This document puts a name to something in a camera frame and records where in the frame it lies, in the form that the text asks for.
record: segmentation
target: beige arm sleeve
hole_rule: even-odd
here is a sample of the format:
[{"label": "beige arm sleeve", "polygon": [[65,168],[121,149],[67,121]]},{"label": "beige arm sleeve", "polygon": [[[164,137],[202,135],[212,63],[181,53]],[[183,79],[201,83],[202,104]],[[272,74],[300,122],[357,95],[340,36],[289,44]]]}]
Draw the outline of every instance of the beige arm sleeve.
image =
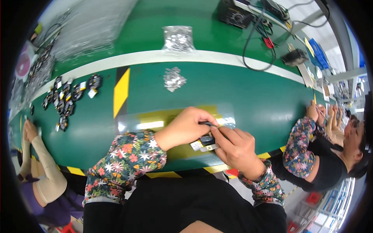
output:
[{"label": "beige arm sleeve", "polygon": [[67,187],[67,180],[57,168],[56,162],[47,151],[39,136],[32,140],[32,146],[39,156],[46,177],[37,181],[37,191],[45,203],[51,203],[59,198]]},{"label": "beige arm sleeve", "polygon": [[30,142],[22,138],[22,165],[19,174],[26,178],[31,173]]},{"label": "beige arm sleeve", "polygon": [[342,114],[339,114],[338,121],[337,121],[337,128],[339,129],[342,124]]}]

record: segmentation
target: white wall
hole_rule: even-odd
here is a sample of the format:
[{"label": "white wall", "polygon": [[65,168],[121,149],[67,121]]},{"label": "white wall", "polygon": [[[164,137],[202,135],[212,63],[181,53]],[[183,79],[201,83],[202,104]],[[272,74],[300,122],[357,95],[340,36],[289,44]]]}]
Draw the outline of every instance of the white wall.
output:
[{"label": "white wall", "polygon": [[42,23],[43,26],[46,26],[53,18],[58,15],[62,15],[70,7],[74,6],[80,1],[82,0],[53,0],[40,16],[38,22]]}]

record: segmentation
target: floral sleeve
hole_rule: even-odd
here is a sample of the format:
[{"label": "floral sleeve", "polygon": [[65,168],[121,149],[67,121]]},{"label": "floral sleeve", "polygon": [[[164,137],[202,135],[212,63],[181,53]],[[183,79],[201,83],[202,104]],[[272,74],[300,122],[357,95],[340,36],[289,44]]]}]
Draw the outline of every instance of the floral sleeve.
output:
[{"label": "floral sleeve", "polygon": [[283,206],[285,194],[281,188],[276,175],[272,171],[272,164],[269,160],[262,160],[267,167],[266,172],[256,180],[248,180],[240,172],[239,180],[247,188],[253,191],[254,207],[262,203],[273,203]]},{"label": "floral sleeve", "polygon": [[88,170],[83,205],[89,202],[124,204],[124,192],[135,179],[166,164],[167,155],[154,132],[141,130],[115,137],[108,154]]},{"label": "floral sleeve", "polygon": [[319,125],[318,123],[316,124],[316,134],[317,135],[320,135],[320,136],[323,136],[324,138],[328,139],[329,141],[331,141],[330,137],[326,134],[326,131],[325,131],[325,124],[321,124]]},{"label": "floral sleeve", "polygon": [[291,129],[282,162],[285,168],[296,177],[306,178],[315,164],[315,155],[307,150],[310,135],[315,128],[315,121],[304,117],[299,119]]}]

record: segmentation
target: plastic bag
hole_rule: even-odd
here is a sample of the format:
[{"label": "plastic bag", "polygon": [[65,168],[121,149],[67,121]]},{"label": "plastic bag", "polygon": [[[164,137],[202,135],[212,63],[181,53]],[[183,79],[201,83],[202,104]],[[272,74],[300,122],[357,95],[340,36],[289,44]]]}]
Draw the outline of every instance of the plastic bag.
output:
[{"label": "plastic bag", "polygon": [[166,26],[164,30],[163,51],[171,54],[193,53],[196,51],[193,44],[192,27]]}]

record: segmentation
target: yellow tape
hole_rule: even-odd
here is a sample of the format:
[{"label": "yellow tape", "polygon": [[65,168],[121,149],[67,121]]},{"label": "yellow tape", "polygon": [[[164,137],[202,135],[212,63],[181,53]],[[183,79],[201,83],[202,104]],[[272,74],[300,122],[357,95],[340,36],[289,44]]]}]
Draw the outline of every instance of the yellow tape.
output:
[{"label": "yellow tape", "polygon": [[157,177],[171,177],[171,178],[181,178],[178,174],[174,171],[165,171],[165,172],[156,172],[156,173],[146,173],[150,178],[157,178]]}]

